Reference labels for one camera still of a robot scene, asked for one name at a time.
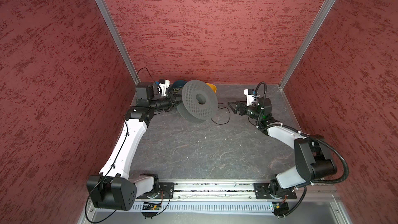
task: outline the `black mounting plate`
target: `black mounting plate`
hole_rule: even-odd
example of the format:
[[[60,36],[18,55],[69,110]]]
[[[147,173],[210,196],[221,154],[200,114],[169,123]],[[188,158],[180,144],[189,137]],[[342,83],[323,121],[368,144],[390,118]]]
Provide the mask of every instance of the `black mounting plate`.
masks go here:
[[[160,189],[163,190],[163,199],[168,199],[169,194],[170,194],[170,199],[173,198],[174,194],[174,183],[159,183]],[[160,199],[161,195],[158,194],[155,198],[149,198],[147,194],[143,194],[142,196],[137,197],[137,199],[147,199],[147,200],[153,200],[153,199]]]
[[[268,188],[269,183],[253,183],[254,186],[254,192],[256,194],[256,199],[273,199],[273,200],[279,200],[275,197],[272,197],[270,194],[266,193],[264,189]],[[296,196],[296,191],[294,189],[290,191],[286,191],[286,199],[297,199]]]

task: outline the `yellow container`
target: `yellow container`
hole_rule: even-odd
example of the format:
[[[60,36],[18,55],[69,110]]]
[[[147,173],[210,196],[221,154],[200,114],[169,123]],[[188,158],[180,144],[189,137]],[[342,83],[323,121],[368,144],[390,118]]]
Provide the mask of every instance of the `yellow container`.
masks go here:
[[[209,85],[209,87],[211,87],[211,89],[213,89],[214,93],[216,93],[216,91],[217,91],[216,86],[214,86],[213,84],[210,84],[210,83],[206,83],[206,84]]]

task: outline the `metal beam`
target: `metal beam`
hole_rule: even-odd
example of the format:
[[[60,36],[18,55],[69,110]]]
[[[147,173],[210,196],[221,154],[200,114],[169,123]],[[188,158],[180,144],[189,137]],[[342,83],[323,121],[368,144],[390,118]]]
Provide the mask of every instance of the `metal beam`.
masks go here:
[[[105,0],[95,0],[95,1],[102,14],[102,17],[106,22],[106,25],[109,28],[109,31],[112,34],[112,37],[116,43],[117,48],[119,49],[119,52],[122,55],[124,62],[126,63],[127,69],[129,70],[130,75],[134,80],[134,83],[138,84],[140,82],[140,79],[137,78],[137,80],[135,80],[135,78],[137,77],[137,71],[135,70],[134,65],[130,59],[127,49],[123,43],[122,37],[120,37],[119,31],[117,30],[116,24],[113,21],[111,13],[109,12],[108,7],[106,6]]]
[[[300,62],[302,56],[304,55],[305,51],[307,50],[308,46],[310,45],[312,39],[314,38],[315,34],[318,32],[319,28],[321,27],[323,21],[325,20],[326,16],[328,15],[331,7],[333,6],[336,0],[325,0],[319,9],[318,14],[316,15],[314,21],[310,29],[308,30],[304,40],[301,43],[301,46],[298,48],[296,55],[294,56],[289,68],[286,70],[285,75],[283,76],[279,86],[283,89],[286,86],[289,78],[293,74],[293,71],[296,69],[297,64]]]

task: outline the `red wall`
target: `red wall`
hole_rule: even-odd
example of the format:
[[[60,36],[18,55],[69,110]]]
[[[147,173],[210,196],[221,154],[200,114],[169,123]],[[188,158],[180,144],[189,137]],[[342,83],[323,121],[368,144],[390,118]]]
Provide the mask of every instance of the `red wall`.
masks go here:
[[[398,0],[337,0],[285,88],[301,127],[347,159],[354,223],[398,222],[397,20]]]
[[[0,0],[1,223],[76,223],[134,93],[94,0]]]
[[[106,0],[137,69],[214,83],[279,83],[323,1]]]

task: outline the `side wall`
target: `side wall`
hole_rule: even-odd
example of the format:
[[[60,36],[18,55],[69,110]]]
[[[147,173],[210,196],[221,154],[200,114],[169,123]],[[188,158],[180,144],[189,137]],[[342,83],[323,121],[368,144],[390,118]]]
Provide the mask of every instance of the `side wall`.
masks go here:
[[[105,1],[137,69],[155,79],[235,84],[278,83],[324,2]]]
[[[75,224],[135,86],[94,0],[0,0],[1,223]]]
[[[398,222],[398,0],[337,0],[285,87],[301,127],[347,159],[354,223]]]

